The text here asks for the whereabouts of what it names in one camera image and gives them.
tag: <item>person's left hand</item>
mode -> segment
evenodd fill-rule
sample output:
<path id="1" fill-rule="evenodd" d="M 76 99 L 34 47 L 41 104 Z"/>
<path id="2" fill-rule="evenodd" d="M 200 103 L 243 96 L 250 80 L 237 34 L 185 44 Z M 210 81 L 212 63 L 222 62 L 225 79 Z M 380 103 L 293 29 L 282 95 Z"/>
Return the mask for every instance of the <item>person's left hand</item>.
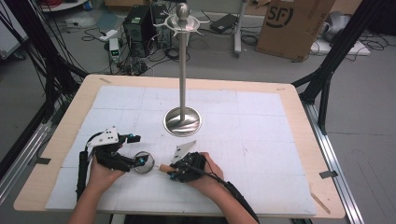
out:
<path id="1" fill-rule="evenodd" d="M 95 190 L 102 194 L 108 190 L 111 185 L 125 172 L 120 170 L 110 170 L 98 163 L 96 156 L 92 157 L 90 179 L 87 184 L 87 189 Z"/>

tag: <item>power strip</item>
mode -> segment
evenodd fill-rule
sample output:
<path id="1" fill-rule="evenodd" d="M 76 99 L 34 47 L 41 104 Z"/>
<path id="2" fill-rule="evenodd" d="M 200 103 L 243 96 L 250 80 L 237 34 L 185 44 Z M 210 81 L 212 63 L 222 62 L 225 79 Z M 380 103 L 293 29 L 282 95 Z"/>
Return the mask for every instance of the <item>power strip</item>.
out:
<path id="1" fill-rule="evenodd" d="M 116 31 L 116 30 L 110 30 L 109 32 L 106 33 L 106 35 L 102 35 L 101 37 L 99 37 L 99 39 L 101 39 L 103 41 L 107 41 L 109 38 L 111 38 L 111 36 L 113 36 L 117 32 L 118 31 Z"/>

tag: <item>computer tower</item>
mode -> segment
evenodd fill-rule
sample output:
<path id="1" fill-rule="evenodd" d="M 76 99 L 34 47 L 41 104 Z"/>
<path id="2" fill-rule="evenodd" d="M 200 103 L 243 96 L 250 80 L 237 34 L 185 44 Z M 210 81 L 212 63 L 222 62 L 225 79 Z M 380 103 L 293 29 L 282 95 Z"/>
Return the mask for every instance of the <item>computer tower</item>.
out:
<path id="1" fill-rule="evenodd" d="M 130 53 L 133 57 L 146 58 L 149 56 L 149 49 L 152 47 L 154 42 L 131 42 Z"/>
<path id="2" fill-rule="evenodd" d="M 122 25 L 127 41 L 146 42 L 155 36 L 150 6 L 133 6 Z"/>
<path id="3" fill-rule="evenodd" d="M 168 17 L 167 10 L 168 9 L 165 4 L 151 6 L 154 24 L 162 24 L 165 22 L 165 19 Z M 172 32 L 168 27 L 156 27 L 156 33 L 158 49 L 168 49 L 172 47 Z"/>

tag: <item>human arm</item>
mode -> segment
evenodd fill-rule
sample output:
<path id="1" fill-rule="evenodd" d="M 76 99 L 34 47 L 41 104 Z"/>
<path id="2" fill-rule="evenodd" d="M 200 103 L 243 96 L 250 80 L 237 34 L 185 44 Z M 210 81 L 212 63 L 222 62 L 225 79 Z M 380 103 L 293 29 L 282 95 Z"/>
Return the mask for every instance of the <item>human arm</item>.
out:
<path id="1" fill-rule="evenodd" d="M 93 223 L 96 207 L 99 204 L 102 194 L 123 174 L 125 173 L 122 171 L 112 171 L 102 166 L 97 162 L 96 156 L 93 156 L 87 187 L 82 192 L 68 223 Z"/>
<path id="2" fill-rule="evenodd" d="M 207 160 L 205 171 L 207 173 L 214 173 L 219 178 L 224 179 L 223 172 L 212 161 L 209 154 L 207 152 L 203 152 L 201 154 L 205 156 Z M 193 188 L 198 189 L 202 194 L 212 200 L 219 207 L 228 223 L 257 223 L 257 221 L 248 213 L 248 211 L 218 181 L 204 175 L 199 179 L 189 182 L 188 184 Z"/>

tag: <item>round metal base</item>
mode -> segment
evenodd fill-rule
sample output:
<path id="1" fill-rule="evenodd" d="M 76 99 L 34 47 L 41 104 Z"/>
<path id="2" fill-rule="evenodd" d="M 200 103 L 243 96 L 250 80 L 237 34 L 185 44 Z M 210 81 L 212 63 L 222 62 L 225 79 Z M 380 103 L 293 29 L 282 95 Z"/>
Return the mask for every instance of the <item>round metal base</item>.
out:
<path id="1" fill-rule="evenodd" d="M 199 130 L 201 124 L 201 115 L 189 107 L 185 107 L 184 120 L 180 120 L 180 107 L 171 109 L 163 118 L 163 126 L 166 131 L 178 137 L 193 135 Z"/>
<path id="2" fill-rule="evenodd" d="M 146 164 L 144 166 L 137 166 L 134 169 L 140 174 L 148 173 L 152 169 L 152 167 L 154 167 L 154 157 L 152 157 L 152 155 L 149 154 L 147 151 L 138 152 L 135 157 L 138 156 L 148 156 L 148 160 L 146 161 Z"/>

